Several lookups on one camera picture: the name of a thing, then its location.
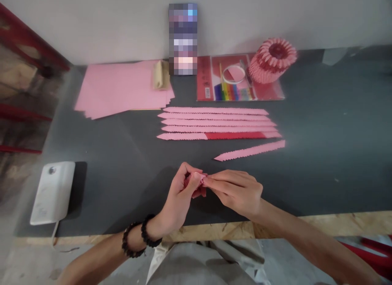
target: wrist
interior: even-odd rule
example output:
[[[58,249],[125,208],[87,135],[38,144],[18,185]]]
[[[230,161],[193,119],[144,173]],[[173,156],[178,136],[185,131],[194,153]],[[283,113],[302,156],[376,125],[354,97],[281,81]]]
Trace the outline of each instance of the wrist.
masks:
[[[258,204],[258,207],[257,207],[256,211],[254,212],[254,214],[252,215],[252,218],[250,218],[250,220],[252,222],[259,223],[259,224],[264,222],[264,219],[268,215],[268,211],[267,211],[268,204],[269,203],[267,201],[260,198],[260,202]]]
[[[146,232],[152,241],[157,241],[168,234],[165,226],[163,225],[161,214],[157,214],[147,222]]]

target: cable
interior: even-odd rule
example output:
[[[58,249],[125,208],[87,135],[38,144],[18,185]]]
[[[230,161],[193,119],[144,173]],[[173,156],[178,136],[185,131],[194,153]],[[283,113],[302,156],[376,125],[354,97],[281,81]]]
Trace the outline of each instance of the cable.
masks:
[[[51,238],[51,245],[52,245],[53,250],[56,251],[56,252],[62,252],[62,253],[68,253],[68,252],[72,252],[74,250],[78,250],[80,247],[74,247],[74,248],[71,248],[70,250],[59,250],[59,251],[54,247],[54,236],[56,235],[59,222],[60,221],[56,222],[56,224],[54,226],[52,238]]]

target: wooden table edge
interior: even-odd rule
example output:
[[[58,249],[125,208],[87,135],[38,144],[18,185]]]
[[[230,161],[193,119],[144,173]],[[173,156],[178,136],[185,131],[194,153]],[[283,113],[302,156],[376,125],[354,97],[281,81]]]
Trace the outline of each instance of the wooden table edge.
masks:
[[[305,222],[331,236],[362,236],[392,234],[392,211],[328,214],[300,217]],[[97,244],[108,235],[71,236],[56,238],[57,245]],[[164,241],[186,242],[203,240],[239,240],[277,238],[259,224],[246,222],[184,226],[166,236]],[[14,244],[50,245],[50,237],[15,237]]]

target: gray table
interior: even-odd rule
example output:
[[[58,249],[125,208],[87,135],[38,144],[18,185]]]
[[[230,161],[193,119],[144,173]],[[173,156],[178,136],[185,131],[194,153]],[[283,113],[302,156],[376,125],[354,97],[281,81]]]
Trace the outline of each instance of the gray table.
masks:
[[[50,236],[30,226],[42,165],[77,163],[69,215],[58,236],[114,233],[162,208],[181,162],[212,174],[249,172],[263,197],[296,216],[392,209],[392,76],[390,61],[347,60],[333,67],[298,61],[281,78],[285,101],[196,102],[196,77],[172,77],[171,106],[264,108],[286,148],[218,162],[217,155],[269,140],[165,141],[161,111],[127,111],[99,120],[74,111],[85,68],[75,67],[53,119],[18,236]],[[192,201],[185,225],[244,220],[210,191]]]

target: black bead bracelet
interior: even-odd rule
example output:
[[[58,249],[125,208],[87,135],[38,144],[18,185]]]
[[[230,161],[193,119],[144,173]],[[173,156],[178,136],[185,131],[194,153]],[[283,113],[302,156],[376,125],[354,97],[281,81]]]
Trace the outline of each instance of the black bead bracelet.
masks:
[[[130,258],[140,257],[143,254],[143,252],[146,250],[146,249],[142,249],[141,251],[134,252],[134,251],[130,250],[129,247],[128,247],[128,234],[129,234],[129,231],[131,231],[134,227],[136,227],[136,226],[138,226],[140,224],[141,224],[141,222],[132,223],[127,229],[125,229],[125,232],[122,235],[122,245],[121,245],[122,251],[124,252],[124,254],[126,256],[128,256]]]
[[[144,241],[148,246],[150,246],[150,247],[157,247],[157,246],[160,245],[160,243],[162,242],[162,238],[159,239],[159,240],[157,240],[157,241],[152,241],[152,240],[148,237],[147,231],[146,231],[147,222],[148,222],[149,220],[151,220],[153,217],[155,217],[155,215],[149,214],[149,215],[146,216],[146,218],[144,219],[143,224],[142,224],[142,229],[141,229],[141,230],[142,230],[142,238],[143,238],[143,241]]]

